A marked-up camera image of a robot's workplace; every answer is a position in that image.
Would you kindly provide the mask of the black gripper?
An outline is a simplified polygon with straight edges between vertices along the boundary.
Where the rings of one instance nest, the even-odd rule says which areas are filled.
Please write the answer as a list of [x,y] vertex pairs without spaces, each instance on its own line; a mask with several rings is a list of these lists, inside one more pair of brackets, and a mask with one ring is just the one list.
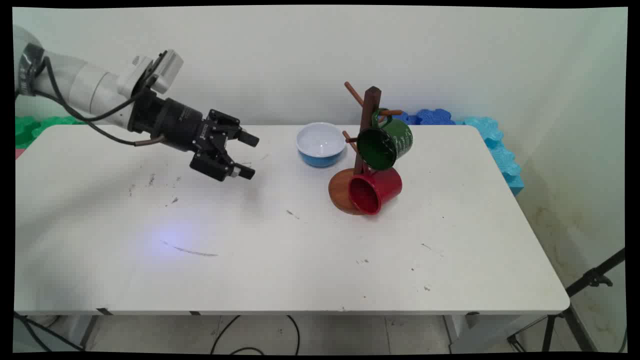
[[192,151],[190,168],[224,182],[228,177],[251,180],[256,171],[233,161],[226,150],[214,146],[210,139],[239,141],[258,146],[259,138],[244,130],[240,119],[210,109],[207,116],[172,98],[162,99],[151,89],[143,89],[135,100],[128,130],[148,133],[151,139],[163,137],[164,145],[183,152]]

